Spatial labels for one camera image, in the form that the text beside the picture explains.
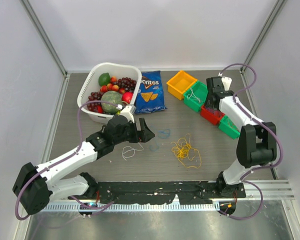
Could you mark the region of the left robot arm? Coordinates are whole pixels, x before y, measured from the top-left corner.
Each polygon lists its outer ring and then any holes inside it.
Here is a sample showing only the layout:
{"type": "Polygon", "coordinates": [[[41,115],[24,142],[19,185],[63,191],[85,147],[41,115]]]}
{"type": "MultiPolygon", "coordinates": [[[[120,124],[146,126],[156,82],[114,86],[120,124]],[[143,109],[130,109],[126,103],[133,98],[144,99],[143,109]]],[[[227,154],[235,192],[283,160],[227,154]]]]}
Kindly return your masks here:
{"type": "Polygon", "coordinates": [[[139,124],[140,129],[137,129],[133,120],[116,115],[73,150],[37,166],[31,162],[23,165],[12,188],[17,197],[17,219],[23,220],[19,206],[31,216],[39,213],[50,202],[62,198],[83,196],[87,200],[92,199],[98,190],[98,183],[92,176],[84,172],[73,178],[64,177],[111,153],[118,144],[147,143],[155,137],[144,118],[139,119],[139,124]]]}

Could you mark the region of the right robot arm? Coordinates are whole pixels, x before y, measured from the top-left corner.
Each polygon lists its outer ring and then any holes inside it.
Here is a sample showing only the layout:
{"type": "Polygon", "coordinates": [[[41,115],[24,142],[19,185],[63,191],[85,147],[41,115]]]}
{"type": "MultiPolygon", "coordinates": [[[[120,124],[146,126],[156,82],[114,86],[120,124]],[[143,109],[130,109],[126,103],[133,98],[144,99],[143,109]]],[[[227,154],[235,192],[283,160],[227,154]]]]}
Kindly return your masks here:
{"type": "Polygon", "coordinates": [[[254,169],[276,160],[277,129],[273,122],[264,122],[253,115],[232,90],[225,89],[223,79],[221,76],[206,79],[208,93],[204,105],[224,113],[239,130],[236,160],[216,179],[216,193],[226,198],[254,169]]]}

